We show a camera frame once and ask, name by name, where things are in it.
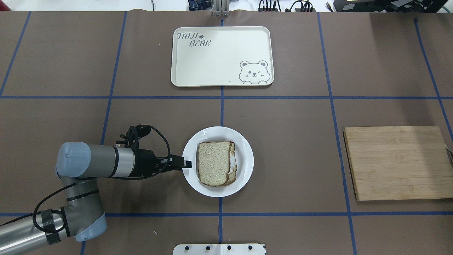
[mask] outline white label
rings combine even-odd
[[[356,4],[344,5],[342,10],[352,10]]]

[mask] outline robotic arm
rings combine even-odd
[[[167,145],[167,157],[139,149],[139,140],[155,130]],[[161,172],[191,168],[192,162],[172,155],[165,137],[153,126],[131,126],[115,147],[67,142],[58,152],[56,173],[64,188],[41,201],[35,212],[0,226],[0,255],[15,255],[52,245],[74,236],[77,241],[95,238],[107,229],[96,177],[143,180]],[[65,190],[67,205],[38,212],[39,206]]]

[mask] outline bread slice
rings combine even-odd
[[[236,180],[234,143],[202,142],[197,149],[197,170],[201,183],[224,186]]]

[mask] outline white mounting plate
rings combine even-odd
[[[173,255],[265,255],[265,244],[203,244],[203,245],[177,245]]]
[[[262,26],[176,29],[171,81],[178,87],[271,84],[269,30]]]

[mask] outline silver metal tube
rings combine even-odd
[[[63,226],[60,215],[52,214],[55,229]],[[36,216],[36,221],[43,226],[41,216]],[[66,231],[58,232],[60,239],[66,238]],[[33,225],[32,217],[26,217],[13,223],[0,226],[0,255],[23,254],[39,247],[48,245],[46,233]]]

